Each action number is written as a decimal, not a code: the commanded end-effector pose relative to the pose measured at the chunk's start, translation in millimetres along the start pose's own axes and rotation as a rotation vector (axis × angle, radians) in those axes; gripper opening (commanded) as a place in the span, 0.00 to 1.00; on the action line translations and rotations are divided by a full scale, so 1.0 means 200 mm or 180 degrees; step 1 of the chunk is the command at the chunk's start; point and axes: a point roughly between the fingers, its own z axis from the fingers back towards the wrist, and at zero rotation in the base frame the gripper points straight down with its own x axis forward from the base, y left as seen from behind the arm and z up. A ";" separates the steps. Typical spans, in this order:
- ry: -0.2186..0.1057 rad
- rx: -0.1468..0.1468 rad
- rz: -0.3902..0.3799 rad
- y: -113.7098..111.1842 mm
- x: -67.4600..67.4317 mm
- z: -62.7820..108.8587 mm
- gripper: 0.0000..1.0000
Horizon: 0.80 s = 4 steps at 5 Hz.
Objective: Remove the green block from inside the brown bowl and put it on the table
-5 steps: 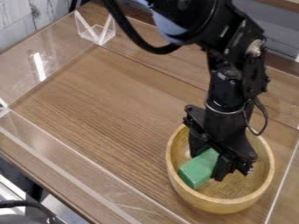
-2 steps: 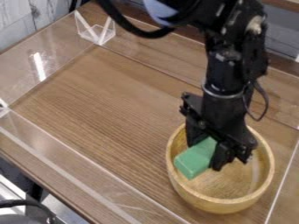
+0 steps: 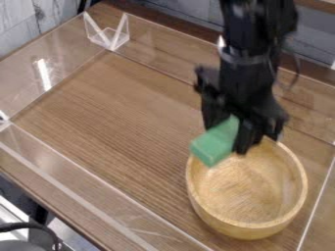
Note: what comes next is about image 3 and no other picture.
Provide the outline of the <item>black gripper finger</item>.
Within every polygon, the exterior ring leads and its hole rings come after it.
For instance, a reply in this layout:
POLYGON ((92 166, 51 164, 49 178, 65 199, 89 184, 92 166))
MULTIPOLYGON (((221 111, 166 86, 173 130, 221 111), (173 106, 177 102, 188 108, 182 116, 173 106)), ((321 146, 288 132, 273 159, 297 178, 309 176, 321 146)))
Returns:
POLYGON ((248 149, 260 143, 262 138, 261 127, 250 120, 242 120, 234 137, 234 152, 244 155, 248 149))
POLYGON ((205 129, 220 124, 230 115, 229 98, 222 93, 204 91, 201 93, 201 115, 205 129))

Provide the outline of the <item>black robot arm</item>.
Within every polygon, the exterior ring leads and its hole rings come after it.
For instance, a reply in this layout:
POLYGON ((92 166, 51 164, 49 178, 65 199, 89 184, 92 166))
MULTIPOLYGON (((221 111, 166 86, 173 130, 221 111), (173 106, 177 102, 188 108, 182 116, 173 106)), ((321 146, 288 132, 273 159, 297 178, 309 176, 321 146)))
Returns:
POLYGON ((218 0, 224 17, 220 66, 194 69, 205 133, 190 141, 200 158, 242 155, 264 137, 277 139, 289 115, 273 84, 288 34, 297 27, 293 0, 218 0))

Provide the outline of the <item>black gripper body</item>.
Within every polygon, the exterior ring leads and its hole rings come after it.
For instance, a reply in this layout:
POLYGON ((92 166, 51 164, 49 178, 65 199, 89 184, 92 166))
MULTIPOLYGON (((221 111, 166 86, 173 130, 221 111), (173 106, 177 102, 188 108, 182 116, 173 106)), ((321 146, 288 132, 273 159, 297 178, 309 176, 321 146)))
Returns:
POLYGON ((232 114, 261 127, 262 135, 277 140, 288 113, 278 105, 272 92, 280 59, 269 56, 254 65, 221 62, 218 68, 198 65, 194 68, 194 91, 222 93, 229 98, 232 114))

